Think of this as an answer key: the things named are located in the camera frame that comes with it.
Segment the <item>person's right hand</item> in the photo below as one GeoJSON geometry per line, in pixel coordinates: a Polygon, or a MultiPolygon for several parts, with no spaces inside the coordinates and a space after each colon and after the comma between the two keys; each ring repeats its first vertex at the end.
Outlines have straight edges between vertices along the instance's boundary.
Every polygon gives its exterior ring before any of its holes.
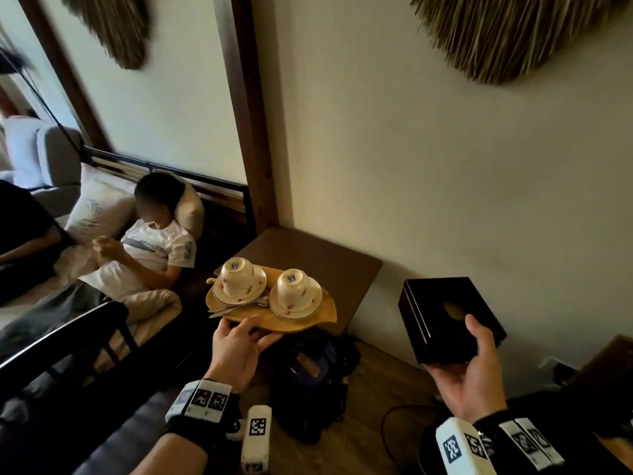
{"type": "Polygon", "coordinates": [[[475,360],[467,364],[424,364],[451,413],[472,425],[508,410],[502,382],[502,364],[475,360]]]}

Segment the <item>person's left hand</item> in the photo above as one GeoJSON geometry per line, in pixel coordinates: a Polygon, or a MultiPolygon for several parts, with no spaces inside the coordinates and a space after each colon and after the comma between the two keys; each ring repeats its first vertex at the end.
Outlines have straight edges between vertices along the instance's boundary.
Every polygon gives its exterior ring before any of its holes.
{"type": "Polygon", "coordinates": [[[260,316],[254,315],[236,326],[227,319],[221,320],[213,335],[211,364],[203,379],[231,385],[235,394],[248,387],[261,354],[255,350],[249,335],[268,333],[259,327],[259,320],[260,316]]]}

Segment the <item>leaf-shaped wooden tray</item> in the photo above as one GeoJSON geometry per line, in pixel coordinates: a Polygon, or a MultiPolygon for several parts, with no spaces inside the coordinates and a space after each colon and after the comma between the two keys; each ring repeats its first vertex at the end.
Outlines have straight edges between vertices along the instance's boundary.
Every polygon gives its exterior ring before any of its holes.
{"type": "MultiPolygon", "coordinates": [[[[271,289],[274,285],[274,281],[280,276],[281,270],[273,269],[270,267],[258,265],[261,267],[266,276],[267,276],[267,289],[271,289]]],[[[213,282],[216,278],[208,278],[206,280],[207,288],[209,288],[205,303],[210,312],[224,310],[226,308],[231,308],[229,306],[218,303],[213,299],[213,296],[210,293],[210,288],[213,285],[213,282]]],[[[260,316],[259,327],[268,331],[289,334],[289,333],[298,333],[301,331],[305,331],[306,329],[323,324],[334,324],[337,323],[337,309],[332,296],[325,290],[322,289],[323,299],[320,308],[316,311],[316,313],[311,316],[301,319],[301,320],[287,320],[282,319],[281,317],[275,315],[269,306],[261,307],[261,306],[251,306],[249,308],[239,308],[234,310],[222,318],[229,320],[230,322],[241,322],[243,319],[248,317],[258,315],[260,316]]]]}

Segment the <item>black tissue box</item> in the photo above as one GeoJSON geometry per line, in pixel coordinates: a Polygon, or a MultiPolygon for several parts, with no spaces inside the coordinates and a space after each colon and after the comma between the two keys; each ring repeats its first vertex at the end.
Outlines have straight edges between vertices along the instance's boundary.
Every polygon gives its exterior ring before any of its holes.
{"type": "Polygon", "coordinates": [[[465,364],[476,356],[468,314],[492,332],[496,347],[507,337],[469,277],[406,279],[398,309],[419,364],[465,364]]]}

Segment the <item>person's left forearm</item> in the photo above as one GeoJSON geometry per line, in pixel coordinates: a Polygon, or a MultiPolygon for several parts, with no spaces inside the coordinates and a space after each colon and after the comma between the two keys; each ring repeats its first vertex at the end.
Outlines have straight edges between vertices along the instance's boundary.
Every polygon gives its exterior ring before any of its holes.
{"type": "Polygon", "coordinates": [[[208,454],[192,441],[167,433],[130,475],[203,475],[208,454]]]}

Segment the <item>cream floral teacup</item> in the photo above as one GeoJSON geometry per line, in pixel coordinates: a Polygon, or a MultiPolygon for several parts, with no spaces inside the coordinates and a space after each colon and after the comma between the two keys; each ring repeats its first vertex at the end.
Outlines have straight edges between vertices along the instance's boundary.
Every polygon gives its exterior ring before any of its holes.
{"type": "Polygon", "coordinates": [[[277,300],[284,313],[297,313],[312,302],[311,278],[302,270],[284,271],[277,281],[277,300]]]}
{"type": "Polygon", "coordinates": [[[249,296],[255,288],[255,268],[247,259],[233,257],[223,265],[221,279],[225,295],[239,301],[249,296]]]}

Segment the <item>cream floral saucer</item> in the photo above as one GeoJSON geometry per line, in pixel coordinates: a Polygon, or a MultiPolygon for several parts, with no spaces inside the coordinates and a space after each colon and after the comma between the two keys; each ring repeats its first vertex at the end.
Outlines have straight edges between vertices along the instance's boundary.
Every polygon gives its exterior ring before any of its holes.
{"type": "Polygon", "coordinates": [[[273,313],[282,319],[287,320],[301,320],[305,319],[312,314],[316,313],[316,311],[320,308],[322,303],[323,295],[322,292],[317,293],[317,295],[313,296],[310,299],[310,303],[306,306],[306,308],[302,308],[296,311],[289,311],[286,308],[283,308],[279,299],[279,285],[274,285],[271,288],[270,296],[269,296],[269,307],[273,311],[273,313]]]}
{"type": "Polygon", "coordinates": [[[229,299],[225,295],[224,290],[222,289],[222,279],[221,279],[221,270],[220,270],[220,275],[215,279],[212,287],[210,288],[210,293],[213,296],[213,299],[217,301],[218,303],[232,307],[236,305],[250,303],[258,299],[260,296],[262,296],[266,290],[267,277],[264,270],[261,267],[255,264],[253,264],[253,266],[255,268],[255,288],[253,289],[253,292],[249,296],[239,301],[229,299]]]}

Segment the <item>black backpack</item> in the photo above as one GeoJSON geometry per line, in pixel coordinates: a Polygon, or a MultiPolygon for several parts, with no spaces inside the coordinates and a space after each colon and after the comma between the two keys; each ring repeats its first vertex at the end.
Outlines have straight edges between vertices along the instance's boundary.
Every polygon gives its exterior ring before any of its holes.
{"type": "Polygon", "coordinates": [[[272,350],[273,416],[290,436],[314,445],[346,413],[348,377],[361,359],[354,338],[312,327],[285,335],[272,350]]]}

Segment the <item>white marker wrist tracker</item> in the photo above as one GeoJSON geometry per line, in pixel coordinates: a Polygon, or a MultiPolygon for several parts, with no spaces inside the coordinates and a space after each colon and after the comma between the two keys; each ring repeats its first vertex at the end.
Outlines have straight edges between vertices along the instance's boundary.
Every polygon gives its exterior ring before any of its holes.
{"type": "Polygon", "coordinates": [[[165,422],[177,416],[186,416],[209,423],[222,421],[232,386],[202,379],[187,383],[179,392],[165,415],[165,422]]]}
{"type": "Polygon", "coordinates": [[[525,462],[528,472],[540,473],[566,464],[563,456],[530,419],[516,418],[500,423],[498,428],[520,454],[518,457],[513,457],[513,463],[525,462]]]}

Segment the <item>brown side table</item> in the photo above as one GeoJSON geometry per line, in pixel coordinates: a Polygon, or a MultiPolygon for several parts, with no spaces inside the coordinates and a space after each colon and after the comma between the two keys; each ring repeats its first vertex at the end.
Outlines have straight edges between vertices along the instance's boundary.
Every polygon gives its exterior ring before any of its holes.
{"type": "Polygon", "coordinates": [[[315,279],[336,304],[336,325],[318,325],[333,335],[348,329],[383,265],[373,256],[285,227],[269,228],[236,255],[281,271],[301,269],[315,279]]]}

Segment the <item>black chair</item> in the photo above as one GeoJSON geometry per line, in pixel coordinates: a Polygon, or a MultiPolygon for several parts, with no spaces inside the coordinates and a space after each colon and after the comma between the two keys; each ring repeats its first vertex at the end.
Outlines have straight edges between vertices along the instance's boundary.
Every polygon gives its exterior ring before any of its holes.
{"type": "Polygon", "coordinates": [[[1,416],[5,404],[22,395],[27,384],[69,356],[88,359],[86,353],[105,350],[117,364],[120,359],[109,341],[116,331],[131,352],[139,345],[126,323],[128,308],[115,301],[102,303],[51,333],[41,337],[0,364],[0,426],[15,425],[1,416]]]}

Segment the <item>white printed pillow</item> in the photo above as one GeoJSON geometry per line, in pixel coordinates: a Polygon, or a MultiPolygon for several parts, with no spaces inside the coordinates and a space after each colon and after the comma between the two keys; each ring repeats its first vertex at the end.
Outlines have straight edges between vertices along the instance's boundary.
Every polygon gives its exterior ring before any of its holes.
{"type": "Polygon", "coordinates": [[[77,244],[89,246],[101,236],[119,239],[136,220],[136,183],[81,164],[80,196],[65,230],[77,244]]]}

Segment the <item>dark wooden pillar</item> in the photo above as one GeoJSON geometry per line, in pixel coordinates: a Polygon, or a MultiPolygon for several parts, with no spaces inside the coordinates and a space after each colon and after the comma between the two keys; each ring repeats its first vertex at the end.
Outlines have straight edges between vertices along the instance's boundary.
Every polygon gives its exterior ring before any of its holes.
{"type": "Polygon", "coordinates": [[[256,235],[279,226],[251,0],[213,0],[256,235]]]}

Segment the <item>wall socket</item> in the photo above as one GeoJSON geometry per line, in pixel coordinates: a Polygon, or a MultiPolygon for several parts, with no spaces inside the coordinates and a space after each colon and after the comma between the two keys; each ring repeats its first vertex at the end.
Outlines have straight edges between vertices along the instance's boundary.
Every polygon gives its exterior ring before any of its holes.
{"type": "Polygon", "coordinates": [[[578,373],[578,369],[556,359],[547,357],[538,365],[539,370],[548,376],[548,380],[555,386],[564,388],[572,382],[578,373]]]}

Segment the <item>small straw wall decoration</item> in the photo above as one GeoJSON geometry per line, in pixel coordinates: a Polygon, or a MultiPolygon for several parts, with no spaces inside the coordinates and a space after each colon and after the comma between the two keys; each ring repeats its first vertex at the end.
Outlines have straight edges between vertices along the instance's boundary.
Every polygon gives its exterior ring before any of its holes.
{"type": "Polygon", "coordinates": [[[124,70],[140,70],[151,38],[150,0],[61,0],[124,70]]]}

